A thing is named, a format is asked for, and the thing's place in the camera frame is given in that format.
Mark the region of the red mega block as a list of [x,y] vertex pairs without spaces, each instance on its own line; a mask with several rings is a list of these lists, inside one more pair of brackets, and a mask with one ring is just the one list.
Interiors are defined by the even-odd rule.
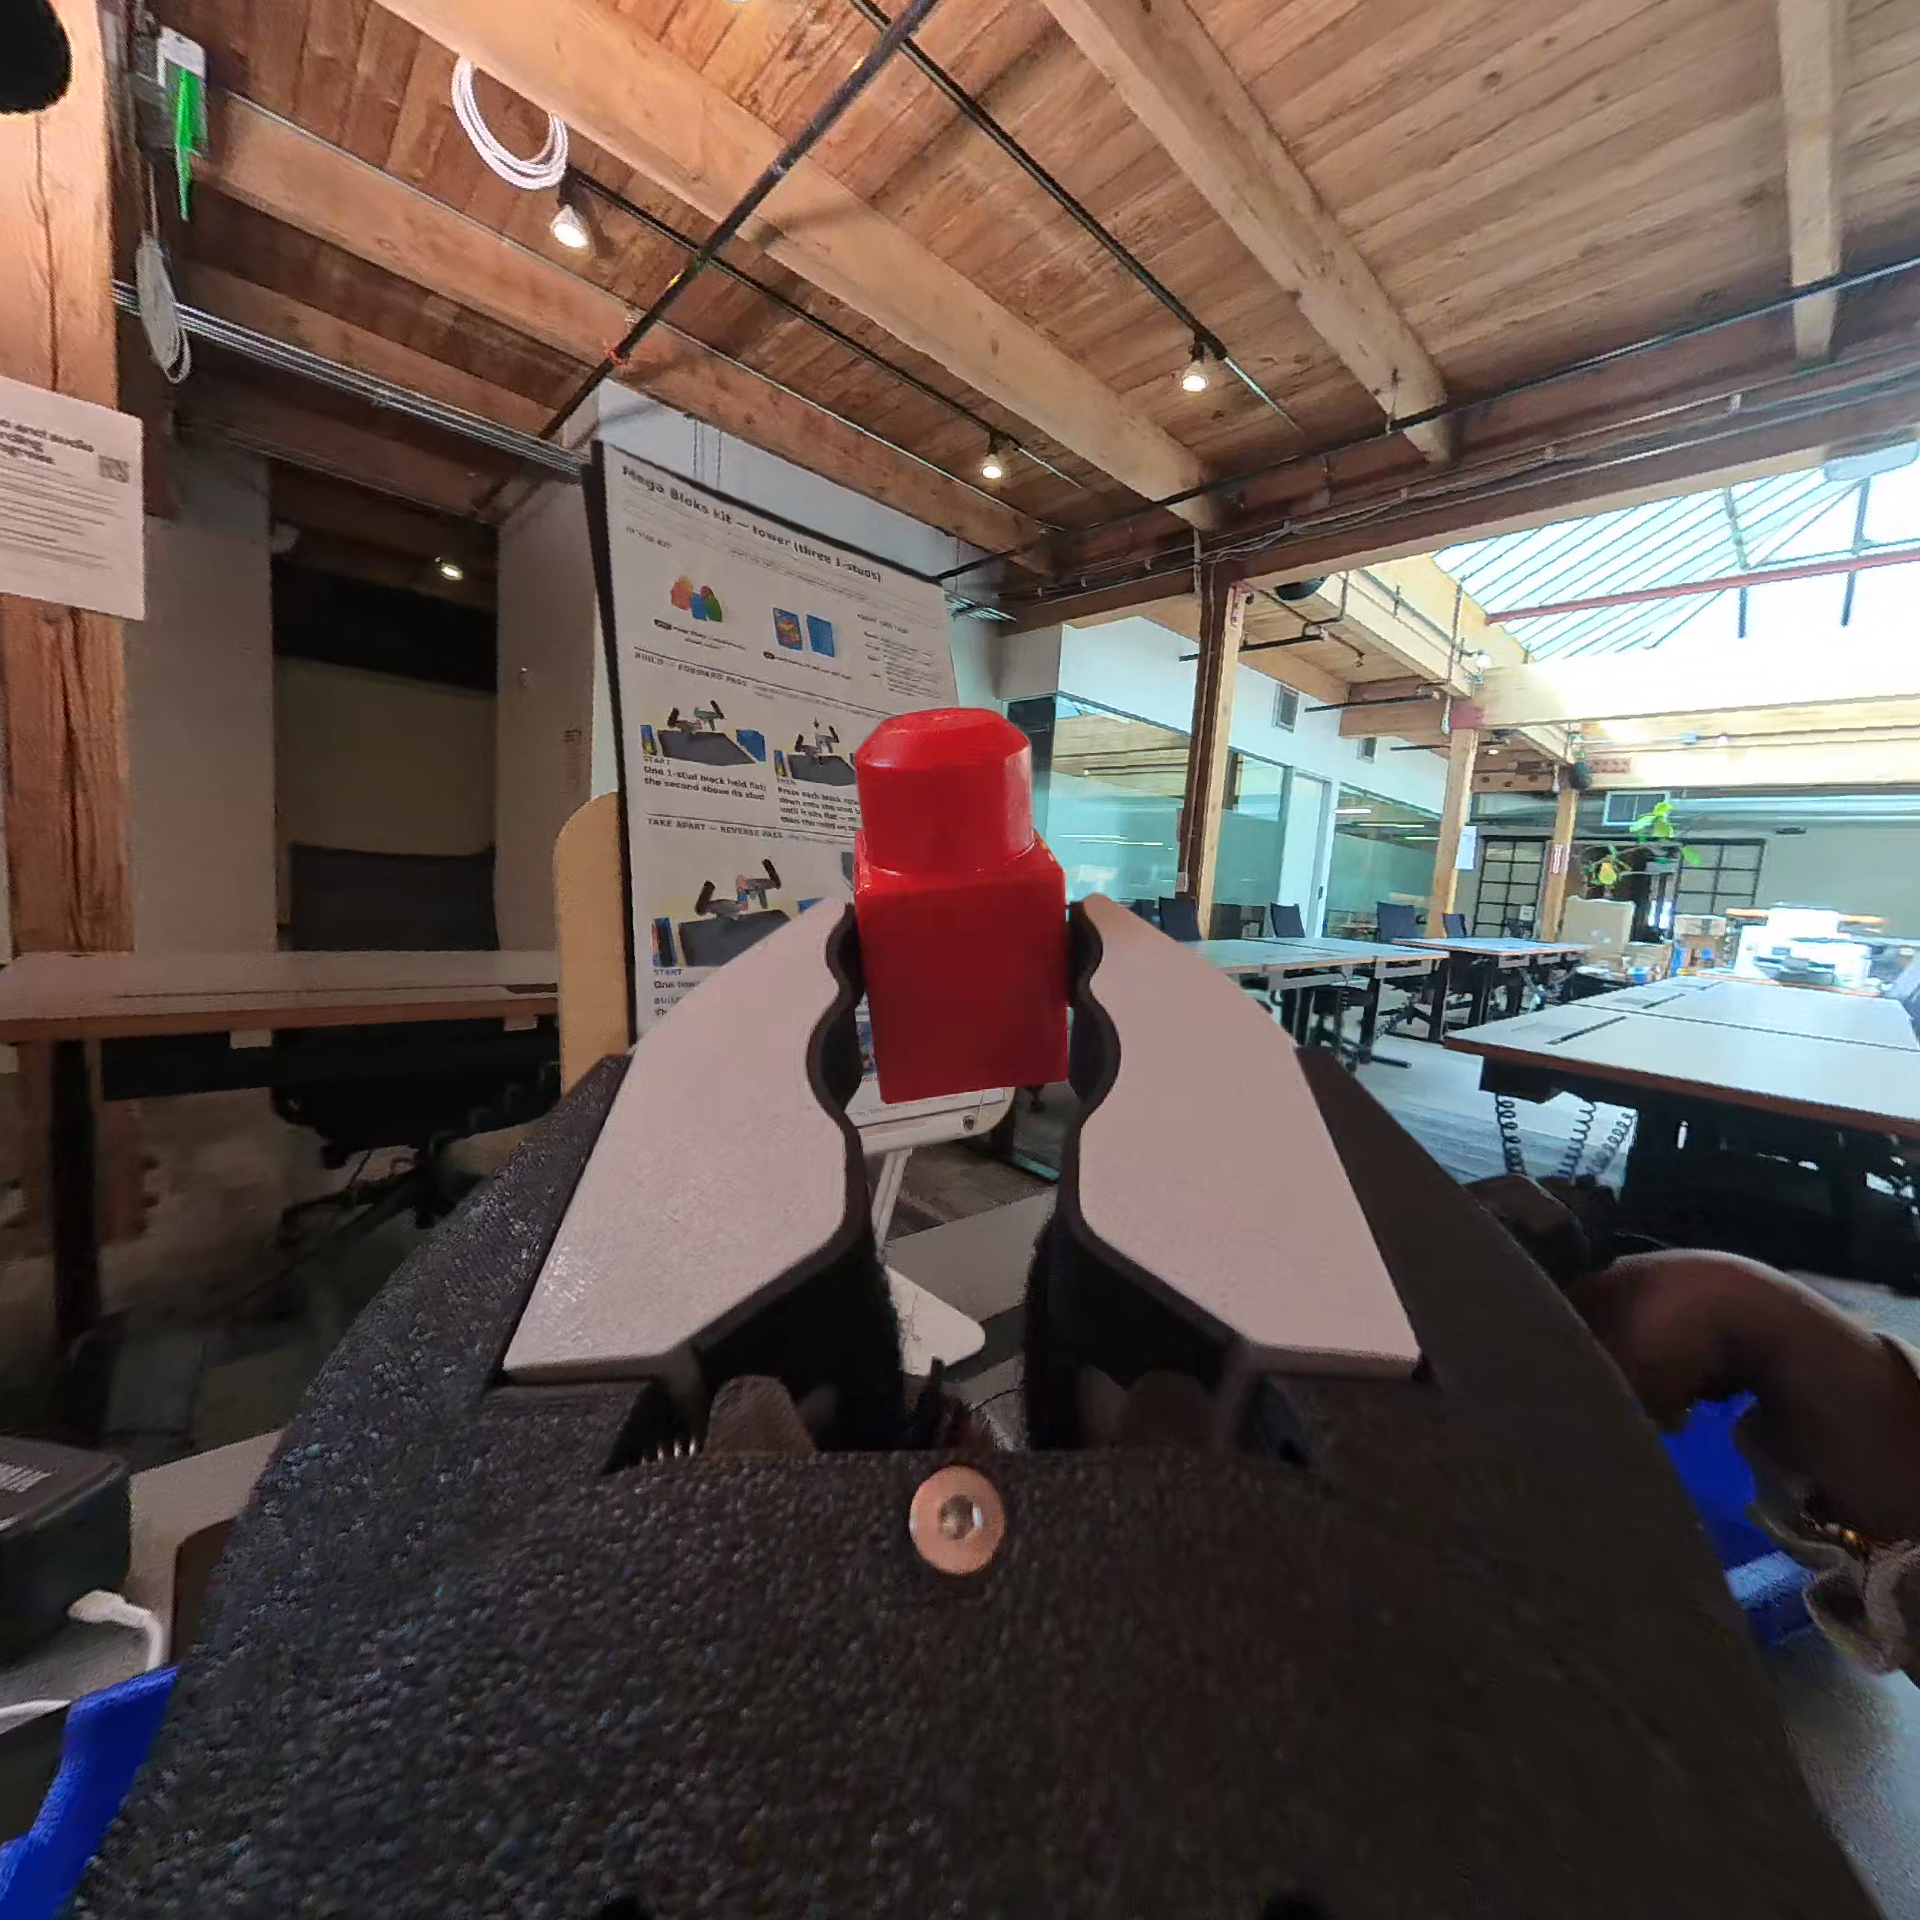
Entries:
[[1030,760],[985,709],[901,713],[855,751],[855,926],[888,1103],[1064,1076],[1064,872]]

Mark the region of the white paper notice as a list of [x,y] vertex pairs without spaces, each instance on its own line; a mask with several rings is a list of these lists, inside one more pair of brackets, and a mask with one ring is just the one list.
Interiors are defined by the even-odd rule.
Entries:
[[142,421],[2,376],[2,593],[145,617]]

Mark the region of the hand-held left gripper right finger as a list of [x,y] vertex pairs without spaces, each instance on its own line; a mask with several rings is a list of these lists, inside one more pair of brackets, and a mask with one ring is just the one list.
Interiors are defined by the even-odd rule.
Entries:
[[1077,1116],[1026,1278],[1026,1445],[1111,1449],[1139,1388],[1232,1449],[1285,1382],[1410,1385],[1418,1336],[1287,1030],[1111,897],[1066,935]]

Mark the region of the mega block instruction poster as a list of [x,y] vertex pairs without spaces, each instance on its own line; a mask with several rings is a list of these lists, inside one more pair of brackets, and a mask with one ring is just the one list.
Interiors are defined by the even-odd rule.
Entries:
[[630,915],[632,1028],[853,897],[855,753],[955,702],[938,584],[640,454],[586,470]]

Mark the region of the grey office desk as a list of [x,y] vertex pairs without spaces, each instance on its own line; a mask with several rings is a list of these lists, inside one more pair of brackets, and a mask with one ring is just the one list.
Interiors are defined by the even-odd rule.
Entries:
[[55,1339],[103,1311],[105,1101],[338,1080],[560,1086],[550,951],[32,951],[3,965],[2,1041],[45,1067]]

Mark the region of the black office chair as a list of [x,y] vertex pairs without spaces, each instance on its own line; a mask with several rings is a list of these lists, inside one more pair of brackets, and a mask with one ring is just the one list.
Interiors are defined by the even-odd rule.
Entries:
[[[494,853],[383,854],[293,843],[295,951],[451,952],[496,949]],[[342,1201],[419,1229],[457,1208],[478,1177],[451,1149],[539,1119],[560,1096],[553,1016],[338,1024],[279,1030],[272,1105],[320,1141],[325,1167],[398,1148],[405,1163]]]

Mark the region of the black power box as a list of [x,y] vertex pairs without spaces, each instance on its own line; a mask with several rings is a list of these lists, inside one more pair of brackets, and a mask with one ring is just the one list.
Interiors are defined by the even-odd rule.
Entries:
[[2,1662],[50,1640],[73,1600],[117,1592],[131,1556],[127,1463],[37,1438],[2,1438]]

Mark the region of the person's right hand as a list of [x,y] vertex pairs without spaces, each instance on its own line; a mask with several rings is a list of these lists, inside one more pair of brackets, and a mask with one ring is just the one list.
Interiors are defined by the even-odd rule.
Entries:
[[1739,1255],[1630,1255],[1568,1297],[1656,1427],[1747,1396],[1760,1452],[1821,1520],[1915,1542],[1917,1380],[1894,1342]]

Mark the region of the green potted plant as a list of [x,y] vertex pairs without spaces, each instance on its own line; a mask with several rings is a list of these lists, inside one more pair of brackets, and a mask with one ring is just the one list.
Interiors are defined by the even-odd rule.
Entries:
[[1617,832],[1584,848],[1579,876],[1589,897],[1655,905],[1669,878],[1697,863],[1672,820],[1672,800],[1656,795]]

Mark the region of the grey office table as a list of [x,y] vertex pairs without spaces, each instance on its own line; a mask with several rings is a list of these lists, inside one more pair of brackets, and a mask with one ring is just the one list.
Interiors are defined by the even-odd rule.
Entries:
[[1440,952],[1413,944],[1211,940],[1189,951],[1235,981],[1305,1048],[1346,1067],[1374,1060],[1384,989],[1413,998],[1433,985]]
[[1467,1025],[1491,1096],[1632,1112],[1627,1229],[1915,1288],[1915,1016],[1896,998],[1672,979]]

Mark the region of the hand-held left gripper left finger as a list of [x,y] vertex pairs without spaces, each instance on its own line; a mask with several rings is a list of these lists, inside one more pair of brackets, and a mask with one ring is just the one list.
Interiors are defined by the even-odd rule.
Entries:
[[506,1385],[655,1385],[706,1427],[735,1379],[901,1438],[901,1332],[847,1103],[855,911],[816,902],[640,1035],[499,1357]]

